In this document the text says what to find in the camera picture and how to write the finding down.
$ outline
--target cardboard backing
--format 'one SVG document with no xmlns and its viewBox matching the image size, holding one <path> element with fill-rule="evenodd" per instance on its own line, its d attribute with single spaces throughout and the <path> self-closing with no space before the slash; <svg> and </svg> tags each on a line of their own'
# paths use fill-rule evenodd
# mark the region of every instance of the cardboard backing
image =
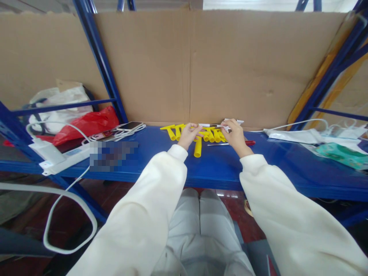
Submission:
<svg viewBox="0 0 368 276">
<path fill-rule="evenodd" d="M 79 18 L 73 14 L 0 15 L 0 101 L 19 109 L 56 79 L 83 83 L 108 99 Z"/>
<path fill-rule="evenodd" d="M 129 120 L 286 123 L 345 14 L 264 11 L 100 13 L 96 24 Z M 0 100 L 19 108 L 55 79 L 107 93 L 72 14 L 1 15 Z"/>
</svg>

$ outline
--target white pants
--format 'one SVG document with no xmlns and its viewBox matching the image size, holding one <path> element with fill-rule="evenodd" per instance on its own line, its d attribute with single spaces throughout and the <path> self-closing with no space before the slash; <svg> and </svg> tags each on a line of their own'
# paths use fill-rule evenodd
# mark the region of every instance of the white pants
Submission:
<svg viewBox="0 0 368 276">
<path fill-rule="evenodd" d="M 183 190 L 153 275 L 254 275 L 234 223 L 212 190 Z"/>
</svg>

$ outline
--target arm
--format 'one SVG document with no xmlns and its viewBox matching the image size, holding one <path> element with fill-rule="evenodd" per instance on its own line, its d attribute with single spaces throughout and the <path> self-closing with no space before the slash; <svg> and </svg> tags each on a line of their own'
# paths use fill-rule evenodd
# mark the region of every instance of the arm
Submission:
<svg viewBox="0 0 368 276">
<path fill-rule="evenodd" d="M 228 125 L 233 131 L 225 137 L 243 165 L 241 185 L 281 275 L 367 275 L 368 259 L 348 231 L 278 167 L 253 154 L 238 124 Z"/>
<path fill-rule="evenodd" d="M 169 221 L 184 187 L 187 149 L 201 127 L 190 130 L 188 124 L 188 129 L 177 145 L 152 157 L 69 276 L 151 274 L 165 248 Z"/>
</svg>

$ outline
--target phone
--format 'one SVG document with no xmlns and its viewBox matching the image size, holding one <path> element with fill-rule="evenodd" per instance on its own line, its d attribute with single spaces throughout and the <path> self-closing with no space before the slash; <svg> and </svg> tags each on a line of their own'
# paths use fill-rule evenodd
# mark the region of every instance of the phone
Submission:
<svg viewBox="0 0 368 276">
<path fill-rule="evenodd" d="M 124 125 L 117 126 L 116 129 L 123 131 L 133 131 L 136 128 L 140 127 L 141 125 L 143 125 L 142 122 L 129 122 Z"/>
</svg>

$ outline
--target white charging cable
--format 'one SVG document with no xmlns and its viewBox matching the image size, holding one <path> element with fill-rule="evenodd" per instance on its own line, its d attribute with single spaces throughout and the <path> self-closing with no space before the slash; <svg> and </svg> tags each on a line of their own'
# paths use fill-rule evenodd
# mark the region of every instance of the white charging cable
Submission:
<svg viewBox="0 0 368 276">
<path fill-rule="evenodd" d="M 63 124 L 63 125 L 68 125 L 68 126 L 71 126 L 73 127 L 74 129 L 76 129 L 77 131 L 79 131 L 80 134 L 82 134 L 82 136 L 84 137 L 84 139 L 86 139 L 88 142 L 90 142 L 90 140 L 88 139 L 87 135 L 85 135 L 83 133 L 83 131 L 81 131 L 79 128 L 77 128 L 76 126 L 73 126 L 72 124 L 69 124 L 69 123 L 64 123 L 64 122 L 56 122 L 56 121 L 40 121 L 40 122 L 37 122 L 37 123 L 29 123 L 28 125 L 26 125 L 26 131 L 28 132 L 28 134 L 33 138 L 33 139 L 36 139 L 37 137 L 35 135 L 33 135 L 33 133 L 31 132 L 31 126 L 33 125 L 38 125 L 38 124 L 41 124 L 41 123 L 60 123 L 60 124 Z"/>
<path fill-rule="evenodd" d="M 288 124 L 288 125 L 284 125 L 284 126 L 278 126 L 278 127 L 275 127 L 275 128 L 271 128 L 270 130 L 275 130 L 275 129 L 279 129 L 279 128 L 283 128 L 283 127 L 288 127 L 288 126 L 291 126 L 291 125 L 298 125 L 300 123 L 306 123 L 306 122 L 311 122 L 311 121 L 321 121 L 321 122 L 324 122 L 325 125 L 326 125 L 326 129 L 325 130 L 328 130 L 329 129 L 329 124 L 326 120 L 324 119 L 309 119 L 309 120 L 305 120 L 305 121 L 301 121 L 301 122 L 297 122 L 297 123 L 292 123 L 292 124 Z M 254 131 L 251 131 L 251 132 L 263 132 L 263 130 L 254 130 Z"/>
<path fill-rule="evenodd" d="M 73 126 L 72 124 L 69 123 L 64 123 L 64 122 L 57 122 L 57 121 L 41 121 L 41 122 L 36 122 L 36 123 L 30 123 L 26 126 L 26 131 L 29 133 L 29 135 L 33 138 L 36 139 L 36 136 L 34 136 L 31 131 L 30 128 L 32 125 L 38 125 L 40 123 L 61 123 L 64 125 L 68 125 L 73 127 L 74 129 L 76 129 L 83 137 L 84 140 L 82 142 L 82 144 L 84 144 L 84 142 L 91 142 L 91 140 L 95 141 L 95 139 L 90 139 L 92 136 L 90 136 L 90 138 L 88 138 L 79 128 L 77 128 L 76 126 Z M 121 133 L 118 133 L 118 135 L 115 135 L 113 138 L 107 140 L 107 141 L 119 141 L 127 136 L 133 135 L 134 133 L 136 133 L 137 131 L 140 131 L 142 129 L 144 129 L 146 127 L 146 125 L 142 125 L 140 127 L 138 127 L 137 129 L 133 130 L 133 131 L 122 131 Z M 27 185 L 18 185 L 18 184 L 6 184 L 6 183 L 0 183 L 0 188 L 5 189 L 5 190 L 20 190 L 20 191 L 35 191 L 35 192 L 48 192 L 50 191 L 51 193 L 54 194 L 60 194 L 59 198 L 55 201 L 55 203 L 52 205 L 51 210 L 49 212 L 48 218 L 47 218 L 47 222 L 46 222 L 46 227 L 45 227 L 45 232 L 43 234 L 43 244 L 45 245 L 45 247 L 48 250 L 60 253 L 60 254 L 72 254 L 74 252 L 76 252 L 77 250 L 79 250 L 80 248 L 82 248 L 82 246 L 84 246 L 86 243 L 88 243 L 96 234 L 97 232 L 97 221 L 95 216 L 93 215 L 92 211 L 88 208 L 87 204 L 77 195 L 72 194 L 70 192 L 68 192 L 68 190 L 73 187 L 73 185 L 75 183 L 77 183 L 89 170 L 89 167 L 65 190 L 60 190 L 60 189 L 54 189 L 54 188 L 48 188 L 48 187 L 41 187 L 41 186 L 27 186 Z M 74 199 L 84 210 L 84 212 L 87 214 L 87 216 L 89 217 L 89 219 L 92 222 L 92 233 L 91 235 L 84 241 L 82 242 L 78 247 L 76 247 L 75 249 L 72 250 L 65 250 L 65 249 L 61 249 L 58 247 L 55 247 L 53 245 L 51 245 L 48 241 L 48 233 L 49 233 L 49 229 L 50 229 L 50 224 L 51 224 L 51 220 L 52 220 L 52 216 L 53 216 L 53 212 L 55 210 L 56 205 L 59 203 L 60 199 L 63 196 L 67 196 L 69 198 Z"/>
<path fill-rule="evenodd" d="M 48 250 L 51 250 L 51 251 L 54 251 L 54 252 L 57 252 L 57 253 L 61 253 L 61 254 L 72 254 L 72 253 L 76 252 L 77 250 L 79 250 L 86 243 L 88 243 L 95 236 L 95 234 L 97 232 L 97 220 L 96 220 L 95 216 L 93 215 L 92 211 L 90 210 L 90 208 L 88 207 L 88 205 L 84 202 L 83 199 L 81 199 L 76 194 L 68 192 L 68 190 L 80 179 L 80 177 L 78 179 L 76 179 L 75 182 L 72 185 L 70 185 L 69 188 L 66 189 L 65 191 L 63 191 L 61 189 L 51 188 L 51 187 L 21 185 L 21 184 L 9 184 L 9 183 L 3 183 L 3 182 L 0 182 L 0 189 L 13 190 L 13 191 L 46 192 L 46 193 L 52 193 L 52 194 L 59 194 L 60 196 L 55 201 L 54 205 L 52 206 L 52 208 L 50 210 L 50 213 L 49 213 L 49 217 L 47 218 L 46 228 L 45 228 L 45 232 L 43 234 L 43 244 L 45 245 L 45 247 Z M 48 242 L 48 232 L 49 232 L 49 228 L 50 228 L 51 217 L 53 215 L 53 211 L 56 207 L 56 204 L 59 202 L 59 200 L 63 196 L 66 196 L 66 197 L 74 200 L 75 202 L 77 202 L 79 204 L 79 206 L 82 207 L 83 211 L 86 213 L 86 215 L 88 216 L 88 218 L 92 222 L 92 233 L 91 233 L 91 235 L 84 242 L 82 242 L 78 247 L 76 247 L 75 249 L 72 249 L 72 250 L 61 249 L 61 248 L 52 246 Z"/>
<path fill-rule="evenodd" d="M 125 137 L 128 137 L 130 135 L 133 135 L 134 133 L 142 130 L 142 129 L 145 129 L 147 126 L 145 124 L 141 125 L 140 127 L 136 128 L 135 130 L 132 130 L 132 131 L 124 131 L 124 130 L 117 130 L 116 128 L 112 129 L 111 131 L 114 132 L 114 134 L 112 135 L 111 138 L 108 138 L 106 140 L 103 140 L 104 142 L 108 142 L 108 141 L 120 141 L 121 139 L 124 139 Z M 101 139 L 101 136 L 96 134 L 96 135 L 92 135 L 92 136 L 89 136 L 88 139 L 90 141 L 98 141 Z M 86 139 L 84 139 L 82 141 L 82 145 L 84 145 L 86 143 Z"/>
<path fill-rule="evenodd" d="M 77 128 L 76 126 L 73 126 L 73 125 L 71 125 L 69 123 L 56 122 L 56 121 L 41 121 L 41 122 L 37 122 L 37 123 L 30 123 L 30 124 L 28 124 L 26 126 L 26 131 L 34 139 L 36 139 L 36 136 L 34 136 L 31 133 L 30 127 L 32 125 L 38 125 L 40 123 L 61 123 L 61 124 L 64 124 L 64 125 L 71 126 L 74 129 L 76 129 L 77 131 L 79 131 L 79 133 L 86 139 L 86 141 L 90 142 L 90 140 L 88 139 L 88 137 L 79 128 Z M 87 242 L 89 242 L 95 236 L 95 234 L 97 232 L 97 221 L 96 221 L 96 218 L 93 215 L 92 211 L 89 209 L 89 207 L 87 206 L 87 204 L 80 197 L 78 197 L 77 195 L 72 194 L 70 192 L 67 192 L 71 187 L 73 187 L 73 185 L 75 183 L 77 183 L 88 172 L 88 170 L 89 170 L 89 166 L 88 166 L 88 168 L 72 184 L 70 184 L 70 186 L 65 190 L 65 192 L 63 190 L 60 190 L 60 189 L 55 189 L 55 190 L 59 191 L 59 193 L 58 192 L 55 192 L 55 191 L 54 192 L 51 192 L 51 193 L 54 193 L 54 194 L 60 194 L 60 196 L 54 202 L 54 204 L 51 207 L 51 210 L 50 210 L 49 215 L 47 217 L 45 232 L 43 234 L 43 244 L 44 244 L 44 246 L 48 250 L 51 250 L 51 251 L 54 251 L 54 252 L 57 252 L 57 253 L 60 253 L 60 254 L 72 254 L 72 253 L 76 252 L 77 250 L 79 250 L 82 246 L 84 246 Z M 21 186 L 21 187 L 23 187 L 23 189 L 20 189 L 20 187 L 19 187 L 18 190 L 20 190 L 20 191 L 35 191 L 35 192 L 48 192 L 48 190 L 51 189 L 51 188 L 48 188 L 48 187 L 41 187 L 41 186 L 27 186 L 27 185 L 17 185 L 17 184 L 8 184 L 8 185 L 10 185 L 10 187 L 3 188 L 4 187 L 3 186 L 3 183 L 0 183 L 0 188 L 7 189 L 7 190 L 12 190 L 13 189 L 13 185 L 14 185 L 14 186 Z M 87 214 L 87 216 L 89 217 L 89 219 L 92 222 L 92 233 L 90 234 L 90 236 L 84 242 L 82 242 L 78 247 L 76 247 L 75 249 L 72 249 L 72 250 L 65 250 L 65 249 L 61 249 L 61 248 L 55 247 L 55 246 L 51 245 L 49 243 L 49 240 L 48 240 L 48 233 L 49 233 L 49 229 L 50 229 L 51 220 L 52 220 L 52 217 L 53 217 L 53 212 L 55 210 L 56 205 L 59 203 L 60 199 L 63 196 L 67 196 L 67 197 L 69 197 L 71 199 L 74 199 L 82 207 L 82 209 L 84 210 L 84 212 Z"/>
</svg>

